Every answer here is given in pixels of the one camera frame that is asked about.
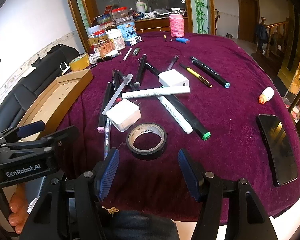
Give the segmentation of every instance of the wooden door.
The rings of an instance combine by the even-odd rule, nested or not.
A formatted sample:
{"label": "wooden door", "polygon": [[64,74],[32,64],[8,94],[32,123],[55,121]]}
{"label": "wooden door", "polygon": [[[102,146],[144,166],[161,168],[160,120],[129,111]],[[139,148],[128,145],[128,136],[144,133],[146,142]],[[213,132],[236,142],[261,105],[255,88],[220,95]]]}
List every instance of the wooden door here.
{"label": "wooden door", "polygon": [[238,39],[255,42],[254,30],[259,22],[259,0],[239,0]]}

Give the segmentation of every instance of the glue bottle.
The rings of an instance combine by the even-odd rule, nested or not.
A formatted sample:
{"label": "glue bottle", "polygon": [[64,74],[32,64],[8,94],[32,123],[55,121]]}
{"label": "glue bottle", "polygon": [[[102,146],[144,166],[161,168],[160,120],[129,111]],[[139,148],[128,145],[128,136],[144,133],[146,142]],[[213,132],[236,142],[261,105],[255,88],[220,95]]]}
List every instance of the glue bottle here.
{"label": "glue bottle", "polygon": [[264,104],[265,102],[269,101],[274,95],[274,91],[272,87],[267,87],[259,96],[259,103]]}

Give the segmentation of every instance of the white marker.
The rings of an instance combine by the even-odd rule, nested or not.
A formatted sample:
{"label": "white marker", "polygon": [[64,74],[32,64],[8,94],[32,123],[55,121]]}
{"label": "white marker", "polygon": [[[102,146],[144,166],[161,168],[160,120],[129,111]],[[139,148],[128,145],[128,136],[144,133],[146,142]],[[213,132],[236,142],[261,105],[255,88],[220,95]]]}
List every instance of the white marker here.
{"label": "white marker", "polygon": [[132,92],[127,92],[122,94],[122,98],[123,99],[144,98],[144,97],[165,96],[165,95],[186,94],[186,93],[190,93],[189,86],[175,86],[175,87],[153,88],[153,89],[136,90]]}
{"label": "white marker", "polygon": [[186,119],[183,118],[183,116],[178,112],[177,109],[175,109],[175,107],[167,100],[167,98],[165,98],[164,96],[157,98],[187,134],[193,131],[191,125],[189,125]]}
{"label": "white marker", "polygon": [[131,50],[132,50],[132,48],[130,48],[130,49],[128,50],[128,52],[127,52],[127,54],[124,56],[123,60],[126,60],[126,59],[127,59],[127,57],[129,56],[129,53],[130,53]]}

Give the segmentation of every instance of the white wall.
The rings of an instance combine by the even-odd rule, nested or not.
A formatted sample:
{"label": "white wall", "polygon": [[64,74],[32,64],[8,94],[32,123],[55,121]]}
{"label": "white wall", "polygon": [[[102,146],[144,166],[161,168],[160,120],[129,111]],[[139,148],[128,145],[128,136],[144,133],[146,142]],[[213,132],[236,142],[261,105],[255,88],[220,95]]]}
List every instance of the white wall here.
{"label": "white wall", "polygon": [[[289,17],[287,0],[259,0],[260,19],[266,18],[266,24],[285,21]],[[238,38],[239,2],[238,0],[214,0],[215,9],[219,10],[220,19],[217,22],[217,35],[225,36],[231,33]]]}
{"label": "white wall", "polygon": [[[6,0],[0,9],[0,87],[31,56],[74,30],[67,0]],[[78,36],[67,45],[84,53]]]}

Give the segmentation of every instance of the human hand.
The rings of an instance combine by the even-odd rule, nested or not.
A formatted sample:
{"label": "human hand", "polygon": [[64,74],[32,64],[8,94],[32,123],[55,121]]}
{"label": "human hand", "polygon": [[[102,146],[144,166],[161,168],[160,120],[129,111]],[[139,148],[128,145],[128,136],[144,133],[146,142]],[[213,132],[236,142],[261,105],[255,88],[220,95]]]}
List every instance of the human hand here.
{"label": "human hand", "polygon": [[28,210],[28,200],[26,199],[25,184],[18,184],[15,193],[12,195],[9,207],[13,212],[9,216],[9,223],[15,227],[17,234],[21,234],[21,231],[26,223],[29,216]]}

